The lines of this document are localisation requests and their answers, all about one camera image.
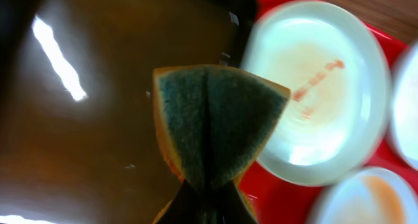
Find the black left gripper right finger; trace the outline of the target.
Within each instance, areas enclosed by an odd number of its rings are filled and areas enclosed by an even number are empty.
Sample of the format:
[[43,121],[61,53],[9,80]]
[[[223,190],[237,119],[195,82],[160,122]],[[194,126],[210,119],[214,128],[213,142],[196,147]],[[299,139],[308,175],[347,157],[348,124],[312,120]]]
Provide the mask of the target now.
[[217,192],[217,207],[224,224],[257,224],[233,181],[227,182]]

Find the green and yellow scrub sponge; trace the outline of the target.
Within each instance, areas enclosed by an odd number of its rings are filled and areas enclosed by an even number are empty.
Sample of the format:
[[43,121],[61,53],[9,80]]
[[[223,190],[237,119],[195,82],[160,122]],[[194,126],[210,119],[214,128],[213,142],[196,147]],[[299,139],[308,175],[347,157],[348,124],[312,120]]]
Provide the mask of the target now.
[[153,118],[161,155],[181,184],[201,200],[200,223],[223,223],[217,192],[239,183],[276,128],[291,92],[270,80],[222,65],[153,71]]

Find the white plate with orange smear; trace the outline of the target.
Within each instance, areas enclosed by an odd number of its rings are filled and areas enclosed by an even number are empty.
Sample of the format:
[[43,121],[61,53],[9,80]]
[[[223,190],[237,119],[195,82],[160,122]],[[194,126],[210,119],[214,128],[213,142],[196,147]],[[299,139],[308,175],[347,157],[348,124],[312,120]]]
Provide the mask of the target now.
[[308,224],[417,224],[417,195],[397,173],[366,167],[325,188]]

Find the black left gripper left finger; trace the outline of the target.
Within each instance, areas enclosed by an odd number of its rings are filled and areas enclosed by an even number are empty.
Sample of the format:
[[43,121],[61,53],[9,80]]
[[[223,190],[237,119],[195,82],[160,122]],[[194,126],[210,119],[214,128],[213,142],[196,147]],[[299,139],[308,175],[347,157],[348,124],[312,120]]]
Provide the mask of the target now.
[[198,224],[201,200],[191,184],[184,180],[175,198],[157,224]]

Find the white plate with ketchup blob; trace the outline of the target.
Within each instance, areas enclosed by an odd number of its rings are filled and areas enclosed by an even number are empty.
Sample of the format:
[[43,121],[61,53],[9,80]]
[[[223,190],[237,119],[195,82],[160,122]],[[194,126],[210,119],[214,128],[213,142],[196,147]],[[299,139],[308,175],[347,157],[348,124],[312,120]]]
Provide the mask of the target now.
[[417,170],[417,43],[406,48],[392,71],[388,139],[391,148]]

